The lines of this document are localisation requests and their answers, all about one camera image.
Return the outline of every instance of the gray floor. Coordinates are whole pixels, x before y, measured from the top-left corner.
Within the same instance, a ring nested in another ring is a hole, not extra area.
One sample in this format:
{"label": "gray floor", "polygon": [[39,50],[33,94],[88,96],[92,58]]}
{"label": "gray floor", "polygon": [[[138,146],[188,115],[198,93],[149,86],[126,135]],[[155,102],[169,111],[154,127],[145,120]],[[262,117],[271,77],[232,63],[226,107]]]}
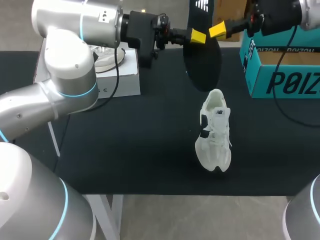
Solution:
{"label": "gray floor", "polygon": [[[0,0],[0,51],[38,51],[42,38],[31,25],[33,0]],[[184,28],[188,0],[124,0],[125,12],[167,13]],[[240,43],[221,43],[222,47]],[[127,195],[123,240],[282,240],[286,197]]]}

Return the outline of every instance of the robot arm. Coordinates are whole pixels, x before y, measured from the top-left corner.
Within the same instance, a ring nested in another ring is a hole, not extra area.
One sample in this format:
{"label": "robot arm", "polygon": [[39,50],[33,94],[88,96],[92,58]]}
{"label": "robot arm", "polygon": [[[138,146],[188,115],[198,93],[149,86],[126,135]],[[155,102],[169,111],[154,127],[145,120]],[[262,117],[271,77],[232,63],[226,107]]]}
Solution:
{"label": "robot arm", "polygon": [[249,37],[259,31],[267,36],[299,25],[305,31],[320,27],[318,0],[247,0],[247,9],[244,18],[225,20],[210,28],[210,37],[227,39],[244,30]]}
{"label": "robot arm", "polygon": [[93,54],[87,44],[138,49],[140,67],[151,67],[169,42],[206,42],[194,29],[170,29],[165,14],[123,14],[120,6],[88,0],[34,0],[36,33],[46,40],[44,61],[50,79],[0,96],[0,142],[8,142],[60,116],[91,108],[98,99]]}
{"label": "robot arm", "polygon": [[74,32],[47,35],[50,79],[0,96],[0,142],[8,142],[60,116],[91,108],[98,99],[93,54]]}

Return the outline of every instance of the black tablecloth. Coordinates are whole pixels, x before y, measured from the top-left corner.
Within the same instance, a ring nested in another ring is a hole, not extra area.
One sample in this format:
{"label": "black tablecloth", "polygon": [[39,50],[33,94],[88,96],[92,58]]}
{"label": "black tablecloth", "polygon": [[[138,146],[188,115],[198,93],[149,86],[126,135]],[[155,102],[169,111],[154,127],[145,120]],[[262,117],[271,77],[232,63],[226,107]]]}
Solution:
{"label": "black tablecloth", "polygon": [[[83,194],[295,195],[320,173],[320,129],[289,122],[273,99],[252,99],[239,49],[222,55],[217,87],[231,108],[233,145],[227,172],[209,172],[197,159],[208,93],[192,86],[182,49],[168,49],[140,70],[141,95],[72,115],[57,174]],[[296,118],[320,122],[318,99],[280,103]]]}
{"label": "black tablecloth", "polygon": [[[33,84],[38,55],[36,51],[0,51],[0,94]],[[54,169],[57,154],[47,124],[19,137],[15,144]]]}

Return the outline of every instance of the white shoe box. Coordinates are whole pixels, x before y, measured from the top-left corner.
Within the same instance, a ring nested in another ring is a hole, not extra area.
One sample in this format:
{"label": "white shoe box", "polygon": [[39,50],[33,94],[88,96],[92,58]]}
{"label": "white shoe box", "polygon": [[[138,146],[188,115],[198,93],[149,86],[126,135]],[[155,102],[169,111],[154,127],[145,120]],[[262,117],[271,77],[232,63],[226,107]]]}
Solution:
{"label": "white shoe box", "polygon": [[[117,71],[112,69],[97,73],[97,84],[99,88],[99,99],[110,97],[117,82]],[[119,64],[119,86],[115,97],[140,95],[139,67],[137,51],[135,49],[125,50],[123,61]]]}
{"label": "white shoe box", "polygon": [[[119,64],[119,86],[114,97],[140,95],[140,79],[137,51],[129,48],[128,44],[122,42],[119,46],[125,50],[123,61]],[[43,40],[40,50],[36,70],[34,74],[34,82],[41,82],[50,78],[49,72],[45,64],[45,48],[46,39]],[[110,97],[115,89],[117,82],[117,71],[111,69],[103,73],[97,73],[97,84],[99,88],[99,99]]]}

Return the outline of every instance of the white sneaker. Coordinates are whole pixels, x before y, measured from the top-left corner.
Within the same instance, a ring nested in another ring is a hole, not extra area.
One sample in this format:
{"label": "white sneaker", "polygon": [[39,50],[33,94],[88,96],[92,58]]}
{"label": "white sneaker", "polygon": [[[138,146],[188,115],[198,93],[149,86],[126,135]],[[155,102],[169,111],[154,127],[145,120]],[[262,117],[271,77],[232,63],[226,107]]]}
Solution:
{"label": "white sneaker", "polygon": [[[115,50],[113,48],[104,46],[90,46],[91,50],[98,55],[98,59],[95,61],[95,72],[103,73],[113,69],[116,66],[115,62]],[[116,58],[118,64],[125,58],[125,50],[118,48],[116,52]]]}
{"label": "white sneaker", "polygon": [[219,167],[225,172],[230,166],[229,116],[223,93],[212,90],[200,110],[201,133],[195,142],[196,155],[209,171]]}

